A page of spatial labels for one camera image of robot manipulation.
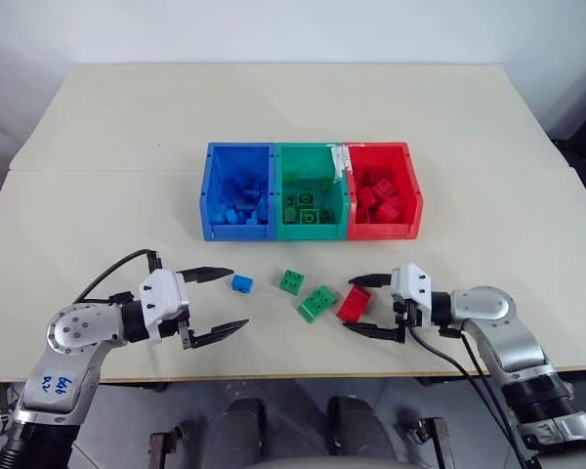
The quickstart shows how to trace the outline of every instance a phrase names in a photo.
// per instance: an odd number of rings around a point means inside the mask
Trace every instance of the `white wall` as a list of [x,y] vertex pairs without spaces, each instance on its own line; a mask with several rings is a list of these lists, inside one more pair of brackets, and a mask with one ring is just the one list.
[[73,63],[502,63],[545,130],[586,115],[586,0],[0,0],[0,172]]

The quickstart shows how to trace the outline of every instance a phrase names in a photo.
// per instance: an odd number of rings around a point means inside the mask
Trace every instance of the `green bin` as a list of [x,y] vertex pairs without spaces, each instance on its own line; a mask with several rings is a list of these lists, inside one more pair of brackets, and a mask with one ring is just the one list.
[[275,144],[275,236],[282,241],[346,239],[350,196],[332,149]]

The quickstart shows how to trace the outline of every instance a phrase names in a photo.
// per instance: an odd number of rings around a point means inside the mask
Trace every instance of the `floor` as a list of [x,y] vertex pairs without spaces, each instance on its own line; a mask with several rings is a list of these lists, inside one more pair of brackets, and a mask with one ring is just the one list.
[[[568,375],[565,380],[573,383],[576,402],[586,410],[586,373]],[[456,467],[519,467],[467,383],[449,380],[430,384],[411,378],[184,382],[172,383],[163,392],[103,385],[81,428],[70,467],[146,468],[149,435],[169,431],[181,421],[188,421],[193,433],[188,444],[168,457],[166,467],[198,467],[201,442],[208,437],[209,424],[230,402],[244,397],[261,398],[266,405],[267,458],[326,454],[323,429],[332,396],[356,396],[372,405],[387,428],[400,461],[424,468],[438,467],[431,442],[409,447],[395,430],[399,415],[415,411],[421,416],[445,417]]]

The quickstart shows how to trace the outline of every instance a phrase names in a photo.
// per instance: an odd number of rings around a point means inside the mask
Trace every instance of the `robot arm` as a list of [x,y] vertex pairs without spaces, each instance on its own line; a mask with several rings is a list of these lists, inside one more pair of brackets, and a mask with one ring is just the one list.
[[394,269],[389,276],[356,277],[350,283],[389,285],[398,325],[381,329],[375,324],[344,324],[355,332],[403,343],[406,328],[434,324],[445,337],[460,337],[462,331],[471,335],[519,420],[517,430],[525,446],[548,454],[539,458],[541,464],[553,465],[552,453],[586,445],[586,413],[575,408],[565,383],[519,320],[515,301],[506,292],[491,286],[433,292],[429,276],[414,264]]
[[203,267],[174,273],[150,265],[140,285],[104,303],[81,301],[59,311],[48,324],[45,352],[26,381],[13,415],[0,469],[65,468],[100,382],[102,363],[112,349],[131,342],[160,343],[179,332],[183,349],[223,340],[247,320],[214,327],[195,336],[188,329],[187,281],[203,282],[232,273]]

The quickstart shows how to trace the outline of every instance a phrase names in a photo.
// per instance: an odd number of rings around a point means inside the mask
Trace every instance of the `green lego brick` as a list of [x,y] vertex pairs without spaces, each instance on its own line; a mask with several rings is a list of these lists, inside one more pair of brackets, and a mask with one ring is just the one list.
[[282,173],[282,184],[284,186],[297,186],[297,174],[290,171]]
[[307,322],[313,322],[317,316],[335,302],[336,296],[322,285],[302,302],[297,311]]
[[280,281],[280,289],[297,295],[303,281],[304,276],[302,274],[287,269]]
[[314,205],[314,192],[299,191],[297,192],[298,205],[311,208]]
[[295,207],[286,207],[284,209],[284,223],[295,223],[297,221],[297,210]]
[[303,208],[300,210],[300,221],[304,225],[311,225],[313,223],[319,223],[319,212],[312,208]]
[[323,209],[319,212],[319,222],[325,225],[334,223],[334,215],[328,209]]
[[321,190],[324,192],[328,192],[330,191],[330,189],[332,188],[332,184],[334,183],[332,183],[332,181],[330,181],[328,178],[322,178],[320,184]]

